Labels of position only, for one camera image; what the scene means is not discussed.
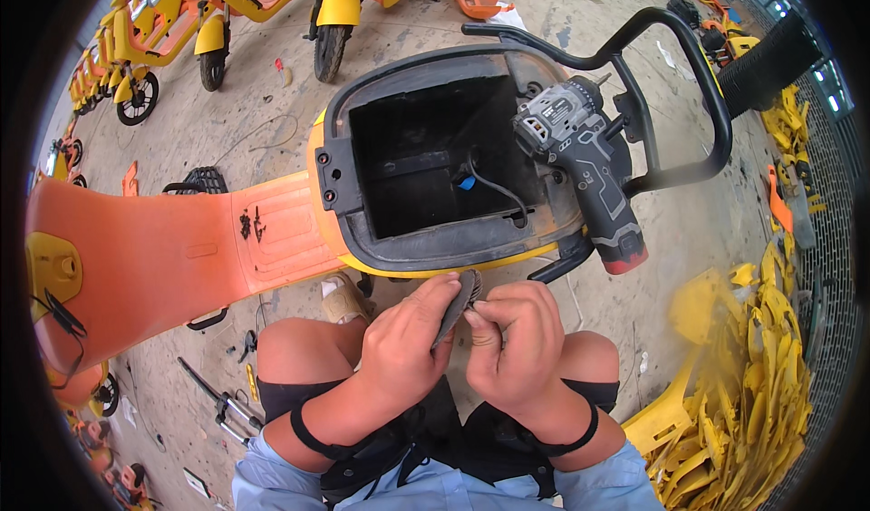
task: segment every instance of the light blue shirt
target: light blue shirt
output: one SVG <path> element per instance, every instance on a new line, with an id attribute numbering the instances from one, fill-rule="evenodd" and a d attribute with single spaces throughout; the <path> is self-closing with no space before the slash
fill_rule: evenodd
<path id="1" fill-rule="evenodd" d="M 625 445 L 607 460 L 574 472 L 556 471 L 556 489 L 565 509 L 628 511 L 663 507 L 653 493 L 646 463 L 636 448 Z M 335 506 L 336 511 L 545 511 L 550 500 L 538 500 L 538 483 L 530 475 L 487 484 L 445 464 L 417 466 L 407 484 L 397 487 L 399 466 L 385 473 L 369 497 L 369 483 Z M 252 438 L 245 458 L 236 463 L 232 497 L 237 511 L 324 511 L 319 473 L 292 466 L 262 437 Z"/>

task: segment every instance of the scooter under-seat storage compartment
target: scooter under-seat storage compartment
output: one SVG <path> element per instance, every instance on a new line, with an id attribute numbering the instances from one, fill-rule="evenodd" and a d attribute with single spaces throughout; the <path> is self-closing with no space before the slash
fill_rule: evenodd
<path id="1" fill-rule="evenodd" d="M 441 270 L 579 231 L 573 187 L 523 153 L 511 124 L 520 103 L 565 77 L 537 50 L 487 44 L 398 60 L 339 90 L 313 158 L 349 254 L 391 273 Z M 525 225 L 516 200 L 471 184 L 469 155 L 479 177 L 523 201 Z"/>
<path id="2" fill-rule="evenodd" d="M 376 238 L 518 211 L 515 201 L 480 183 L 468 190 L 457 184 L 469 153 L 484 179 L 528 207 L 544 201 L 534 163 L 513 139 L 515 93 L 510 76 L 478 77 L 351 109 L 357 174 Z"/>

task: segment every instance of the person's leg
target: person's leg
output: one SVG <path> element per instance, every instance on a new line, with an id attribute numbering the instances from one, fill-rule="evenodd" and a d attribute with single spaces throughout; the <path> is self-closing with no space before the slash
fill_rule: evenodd
<path id="1" fill-rule="evenodd" d="M 269 324 L 257 339 L 257 378 L 284 385 L 346 379 L 359 363 L 367 327 L 361 316 L 347 324 L 295 318 Z"/>
<path id="2" fill-rule="evenodd" d="M 616 407 L 619 350 L 600 333 L 566 335 L 556 371 L 571 390 L 592 400 L 605 413 Z"/>
<path id="3" fill-rule="evenodd" d="M 353 282 L 336 274 L 321 287 L 322 307 L 335 322 L 284 319 L 257 336 L 256 386 L 267 423 L 328 392 L 359 363 L 368 321 Z"/>
<path id="4" fill-rule="evenodd" d="M 600 333 L 569 333 L 556 371 L 562 379 L 571 381 L 617 382 L 619 350 Z"/>

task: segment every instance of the knee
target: knee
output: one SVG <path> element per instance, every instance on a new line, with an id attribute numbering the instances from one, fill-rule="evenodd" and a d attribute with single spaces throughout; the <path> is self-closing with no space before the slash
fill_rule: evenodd
<path id="1" fill-rule="evenodd" d="M 575 381 L 618 381 L 619 349 L 600 333 L 570 333 L 562 347 L 560 372 L 564 379 Z"/>
<path id="2" fill-rule="evenodd" d="M 273 322 L 260 330 L 260 334 L 256 338 L 256 349 L 270 350 L 275 347 L 291 346 L 305 335 L 302 328 L 306 326 L 306 323 L 310 322 L 299 318 L 282 319 Z"/>

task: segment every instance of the sandal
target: sandal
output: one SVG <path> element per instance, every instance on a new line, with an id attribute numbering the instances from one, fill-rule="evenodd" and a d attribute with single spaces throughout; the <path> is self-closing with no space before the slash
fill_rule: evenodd
<path id="1" fill-rule="evenodd" d="M 332 292 L 327 294 L 323 301 L 320 303 L 320 307 L 323 308 L 324 313 L 326 314 L 326 318 L 330 322 L 335 324 L 349 314 L 356 314 L 363 317 L 364 321 L 367 324 L 371 324 L 372 320 L 369 317 L 368 312 L 364 308 L 363 301 L 361 301 L 359 298 L 356 286 L 354 286 L 351 278 L 348 277 L 344 272 L 329 275 L 326 279 L 324 279 L 324 282 L 321 283 L 321 287 L 327 284 L 336 286 L 336 283 L 331 282 L 331 280 L 335 278 L 341 280 L 343 285 L 337 287 L 335 290 L 332 290 Z M 353 316 L 350 319 L 345 320 L 344 323 L 350 322 L 354 318 L 356 317 Z"/>

